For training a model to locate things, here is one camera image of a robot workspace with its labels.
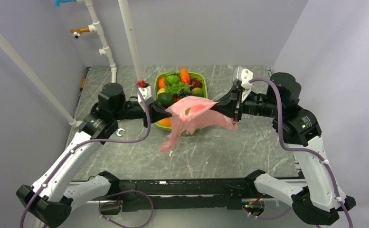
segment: plastic bag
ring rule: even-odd
[[[160,146],[161,152],[167,152],[178,142],[181,133],[193,134],[196,129],[211,125],[219,125],[231,131],[237,129],[237,124],[231,118],[210,110],[216,102],[207,98],[187,96],[166,109],[172,114],[170,118],[172,131],[169,140]]]

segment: gray wall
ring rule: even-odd
[[[130,0],[145,65],[272,66],[307,0]],[[117,0],[94,0],[117,65],[132,65]],[[84,4],[56,8],[65,30],[92,23]],[[108,65],[96,34],[74,45],[86,66]]]
[[[60,27],[49,1],[0,0],[0,32],[73,113],[85,67]],[[69,129],[0,48],[0,227],[18,227],[23,207],[16,190],[50,167]]]
[[[357,200],[355,227],[369,228],[369,1],[309,0],[275,72],[302,85],[343,190]],[[348,227],[346,219],[334,227]]]

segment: blue faucet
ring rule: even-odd
[[[66,2],[71,2],[71,1],[76,2],[76,0],[54,0],[54,4],[56,6],[60,6],[60,3],[66,3]]]

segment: marble countertop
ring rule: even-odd
[[[153,85],[155,78],[164,72],[180,71],[202,74],[207,82],[208,97],[217,100],[231,87],[236,66],[144,66],[144,78]],[[265,66],[243,66],[255,77],[268,77]],[[77,120],[89,112],[102,87],[111,81],[106,66],[91,67],[77,109]],[[133,66],[117,68],[117,82],[124,88],[128,99],[135,95],[136,82]],[[256,82],[252,90],[265,93],[267,85]],[[210,126],[193,135],[183,134],[173,153],[161,153],[160,145],[167,141],[169,132],[151,127],[147,139],[136,144],[106,143],[82,167],[74,180],[87,180],[91,175],[109,171],[120,179],[186,179],[186,178],[242,178],[261,169],[274,177],[297,177],[291,153],[279,145],[278,136],[271,127],[270,118],[243,115],[235,132]],[[132,140],[144,136],[142,120],[122,120],[119,127],[126,132],[113,139]]]

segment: green plastic bowl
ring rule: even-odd
[[[163,74],[160,74],[160,75],[156,78],[156,80],[155,80],[155,86],[154,86],[154,87],[155,87],[156,92],[158,92],[158,90],[159,90],[159,86],[158,86],[158,82],[159,82],[159,80],[160,80],[161,78],[165,77],[165,75],[166,75],[166,73],[163,73]],[[206,83],[206,81],[205,81],[204,76],[200,75],[199,73],[194,73],[194,72],[189,72],[189,75],[190,75],[190,78],[191,78],[191,79],[196,78],[196,79],[198,79],[198,80],[202,83],[202,90],[204,91],[204,97],[205,97],[205,98],[208,98],[207,83]],[[158,124],[158,123],[155,123],[155,125],[156,125],[157,127],[161,128],[161,129],[165,130],[165,131],[171,131],[171,127],[162,126],[162,125],[160,125],[160,124]]]

